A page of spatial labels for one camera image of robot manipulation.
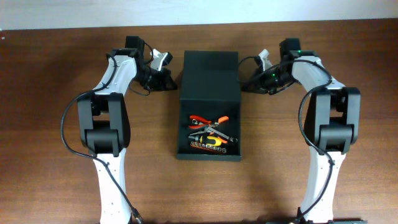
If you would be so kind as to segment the yellow black stubby screwdriver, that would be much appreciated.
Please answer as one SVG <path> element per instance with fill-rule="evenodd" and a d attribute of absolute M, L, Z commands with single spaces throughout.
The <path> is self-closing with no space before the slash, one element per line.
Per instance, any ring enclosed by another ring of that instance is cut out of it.
<path fill-rule="evenodd" d="M 207 136 L 207 135 L 189 135 L 188 137 L 190 140 L 194 142 L 196 146 L 221 146 L 222 141 L 220 138 L 214 136 Z"/>

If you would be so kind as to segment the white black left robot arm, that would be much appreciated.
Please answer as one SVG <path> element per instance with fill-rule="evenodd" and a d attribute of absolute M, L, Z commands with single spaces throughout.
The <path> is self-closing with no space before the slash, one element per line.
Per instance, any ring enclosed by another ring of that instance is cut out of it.
<path fill-rule="evenodd" d="M 94 162 L 101 200 L 100 223 L 143 223 L 126 194 L 124 161 L 131 140 L 125 94 L 137 81 L 149 93 L 177 89 L 167 65 L 170 52 L 151 49 L 138 36 L 126 37 L 123 48 L 106 55 L 108 67 L 101 81 L 77 100 L 80 138 Z"/>

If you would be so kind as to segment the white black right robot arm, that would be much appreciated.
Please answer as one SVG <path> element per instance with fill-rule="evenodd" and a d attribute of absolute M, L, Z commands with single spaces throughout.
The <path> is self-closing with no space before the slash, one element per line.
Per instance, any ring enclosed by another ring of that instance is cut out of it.
<path fill-rule="evenodd" d="M 361 93 L 347 87 L 324 67 L 298 38 L 279 44 L 280 62 L 273 65 L 264 49 L 253 56 L 257 68 L 241 83 L 245 92 L 276 95 L 295 83 L 306 94 L 298 108 L 299 130 L 308 145 L 310 168 L 304 199 L 292 223 L 334 223 L 333 200 L 338 175 L 359 134 Z"/>

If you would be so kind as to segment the black foldable box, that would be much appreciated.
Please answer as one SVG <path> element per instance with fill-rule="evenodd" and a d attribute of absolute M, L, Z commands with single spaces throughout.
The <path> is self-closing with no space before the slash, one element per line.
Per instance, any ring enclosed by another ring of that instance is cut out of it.
<path fill-rule="evenodd" d="M 177 159 L 194 161 L 238 162 L 241 155 L 241 89 L 238 83 L 237 52 L 186 50 L 180 89 Z M 203 129 L 189 129 L 190 115 L 213 123 L 228 116 L 227 132 L 238 139 L 236 144 L 223 143 L 226 154 L 190 146 L 188 137 Z"/>

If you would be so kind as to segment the red black diagonal cutters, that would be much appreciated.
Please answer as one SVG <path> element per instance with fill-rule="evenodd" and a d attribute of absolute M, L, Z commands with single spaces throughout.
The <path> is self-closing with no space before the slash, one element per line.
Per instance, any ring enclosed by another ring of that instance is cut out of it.
<path fill-rule="evenodd" d="M 204 127 L 211 126 L 211 121 L 198 116 L 198 115 L 190 115 L 191 125 L 188 126 L 189 129 L 200 129 Z"/>

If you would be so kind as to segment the silver combination wrench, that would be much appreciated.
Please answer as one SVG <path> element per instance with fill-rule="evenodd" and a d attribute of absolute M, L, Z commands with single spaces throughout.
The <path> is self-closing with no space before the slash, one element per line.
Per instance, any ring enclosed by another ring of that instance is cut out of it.
<path fill-rule="evenodd" d="M 224 133 L 222 133 L 222 132 L 216 130 L 215 128 L 212 128 L 210 125 L 205 125 L 205 126 L 203 127 L 203 129 L 204 129 L 205 131 L 209 132 L 209 133 L 215 133 L 215 134 L 217 134 L 218 136 L 220 136 L 221 138 L 223 138 L 223 139 L 225 139 L 225 140 L 227 140 L 227 141 L 229 141 L 229 142 L 233 142 L 233 143 L 237 143 L 237 142 L 238 142 L 238 139 L 237 139 L 237 138 L 228 136 L 228 135 L 226 135 L 226 134 L 224 134 Z"/>

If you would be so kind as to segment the orange black long-nose pliers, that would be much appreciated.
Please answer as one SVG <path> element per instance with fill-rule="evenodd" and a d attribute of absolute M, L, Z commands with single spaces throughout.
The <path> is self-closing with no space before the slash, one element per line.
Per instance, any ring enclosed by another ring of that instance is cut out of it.
<path fill-rule="evenodd" d="M 222 132 L 222 133 L 224 133 L 224 134 L 226 134 L 226 135 L 228 135 L 228 136 L 234 137 L 234 136 L 232 136 L 229 132 L 227 132 L 228 125 L 226 124 L 226 122 L 227 122 L 228 120 L 229 120 L 229 117 L 228 117 L 228 116 L 222 116 L 222 117 L 220 117 L 217 121 L 214 121 L 214 122 L 211 124 L 211 127 L 212 127 L 212 128 L 215 128 L 216 130 L 218 130 L 218 131 L 220 131 L 220 132 Z M 209 133 L 209 134 L 210 134 L 210 135 L 215 135 L 215 136 L 221 138 L 220 136 L 218 136 L 218 135 L 215 134 L 215 133 Z M 221 138 L 221 140 L 222 140 L 224 143 L 233 143 L 233 142 L 229 142 L 229 141 L 227 141 L 227 140 L 225 140 L 225 139 L 223 139 L 223 138 Z"/>

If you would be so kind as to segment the orange socket bit rail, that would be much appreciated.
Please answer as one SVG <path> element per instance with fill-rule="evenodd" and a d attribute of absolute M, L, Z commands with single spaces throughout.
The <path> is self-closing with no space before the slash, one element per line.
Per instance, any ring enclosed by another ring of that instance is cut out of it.
<path fill-rule="evenodd" d="M 202 150 L 206 150 L 206 151 L 216 152 L 218 154 L 226 154 L 227 153 L 226 148 L 222 148 L 222 147 L 218 147 L 218 146 L 212 146 L 212 145 L 209 145 L 209 144 L 203 144 L 203 143 L 194 142 L 194 141 L 190 142 L 190 146 L 194 147 L 194 148 L 197 148 L 197 149 L 202 149 Z"/>

